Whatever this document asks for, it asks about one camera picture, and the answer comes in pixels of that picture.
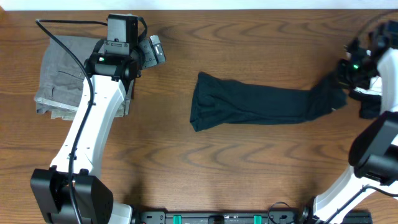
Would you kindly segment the black Nike t-shirt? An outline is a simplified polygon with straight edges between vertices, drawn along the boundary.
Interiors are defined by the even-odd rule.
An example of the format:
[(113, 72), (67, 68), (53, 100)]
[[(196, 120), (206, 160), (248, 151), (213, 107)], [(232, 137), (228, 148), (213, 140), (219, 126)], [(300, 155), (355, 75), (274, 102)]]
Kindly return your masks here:
[(333, 74), (310, 90), (294, 90), (222, 80), (198, 74), (190, 124), (196, 132), (220, 124), (299, 124), (346, 105), (346, 94)]

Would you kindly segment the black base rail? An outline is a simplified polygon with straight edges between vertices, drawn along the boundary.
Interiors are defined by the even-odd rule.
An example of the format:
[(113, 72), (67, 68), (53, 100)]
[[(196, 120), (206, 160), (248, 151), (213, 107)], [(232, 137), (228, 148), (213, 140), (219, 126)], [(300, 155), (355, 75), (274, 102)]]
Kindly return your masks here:
[(167, 213), (142, 212), (134, 215), (131, 224), (294, 224), (302, 223), (293, 210), (265, 213)]

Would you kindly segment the white crumpled garment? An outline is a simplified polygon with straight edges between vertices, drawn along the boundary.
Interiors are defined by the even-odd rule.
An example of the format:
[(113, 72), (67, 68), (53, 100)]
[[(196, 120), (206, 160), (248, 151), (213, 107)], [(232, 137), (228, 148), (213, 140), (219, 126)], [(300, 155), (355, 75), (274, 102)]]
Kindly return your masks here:
[(372, 77), (372, 79), (370, 79), (370, 85), (369, 85), (368, 89), (356, 87), (354, 90), (358, 93), (362, 93), (365, 95), (381, 96), (382, 95), (382, 78), (379, 76)]

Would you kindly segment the folded grey shorts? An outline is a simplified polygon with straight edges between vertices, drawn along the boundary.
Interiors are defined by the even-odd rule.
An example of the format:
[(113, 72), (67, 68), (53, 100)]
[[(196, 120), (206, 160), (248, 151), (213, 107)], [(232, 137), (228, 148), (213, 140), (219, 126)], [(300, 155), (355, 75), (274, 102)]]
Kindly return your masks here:
[[(65, 44), (82, 64), (99, 41), (99, 39), (66, 35), (56, 35), (56, 38)], [(73, 121), (80, 104), (84, 79), (85, 76), (74, 59), (50, 39), (40, 68), (39, 90), (34, 97), (36, 113), (44, 114), (49, 111), (52, 119)], [(133, 83), (130, 84), (126, 99), (118, 108), (115, 117), (129, 114), (132, 88)]]

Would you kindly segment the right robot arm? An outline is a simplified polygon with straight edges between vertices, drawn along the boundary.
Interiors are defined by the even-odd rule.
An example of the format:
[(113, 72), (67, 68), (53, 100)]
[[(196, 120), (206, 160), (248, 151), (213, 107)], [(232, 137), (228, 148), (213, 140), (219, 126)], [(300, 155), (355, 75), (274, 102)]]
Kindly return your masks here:
[(371, 223), (357, 204), (373, 192), (397, 198), (397, 22), (369, 33), (369, 60), (381, 78), (379, 117), (353, 142), (349, 166), (333, 185), (303, 211), (301, 223)]

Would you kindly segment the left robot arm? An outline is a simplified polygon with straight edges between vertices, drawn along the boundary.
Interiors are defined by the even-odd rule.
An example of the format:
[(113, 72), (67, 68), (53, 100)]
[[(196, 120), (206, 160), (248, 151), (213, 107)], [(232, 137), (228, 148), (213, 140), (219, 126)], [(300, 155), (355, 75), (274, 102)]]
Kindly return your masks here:
[(139, 30), (142, 17), (110, 14), (107, 37), (79, 63), (83, 93), (67, 138), (48, 169), (36, 169), (30, 186), (46, 223), (125, 223), (139, 212), (116, 202), (102, 183), (104, 147), (130, 85), (147, 68), (166, 61), (160, 39)]

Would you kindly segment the black garment under white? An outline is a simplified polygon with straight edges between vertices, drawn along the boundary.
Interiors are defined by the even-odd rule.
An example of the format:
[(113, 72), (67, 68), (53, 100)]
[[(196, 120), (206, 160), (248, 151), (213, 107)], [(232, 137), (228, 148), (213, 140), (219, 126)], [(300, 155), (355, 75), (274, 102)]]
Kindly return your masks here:
[(369, 95), (350, 90), (349, 97), (361, 103), (359, 117), (362, 119), (375, 119), (381, 111), (381, 96)]

